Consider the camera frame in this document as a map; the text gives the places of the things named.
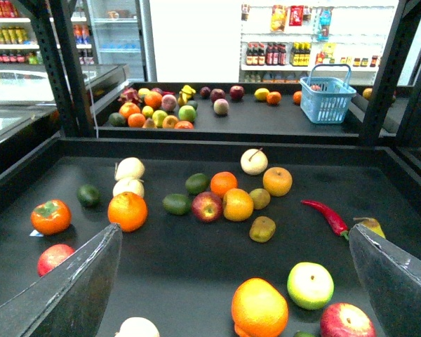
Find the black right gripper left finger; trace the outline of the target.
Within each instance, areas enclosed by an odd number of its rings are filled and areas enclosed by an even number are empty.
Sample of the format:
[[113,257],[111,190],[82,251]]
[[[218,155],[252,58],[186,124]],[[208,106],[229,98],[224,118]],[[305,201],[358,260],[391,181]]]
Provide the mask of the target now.
[[68,259],[0,306],[0,336],[96,336],[119,265],[112,223]]

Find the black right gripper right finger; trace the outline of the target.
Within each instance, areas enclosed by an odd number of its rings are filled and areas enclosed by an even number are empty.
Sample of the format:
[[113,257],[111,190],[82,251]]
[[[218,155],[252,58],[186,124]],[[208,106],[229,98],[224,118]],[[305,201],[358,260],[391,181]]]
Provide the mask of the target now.
[[421,336],[421,260],[360,224],[349,250],[385,334]]

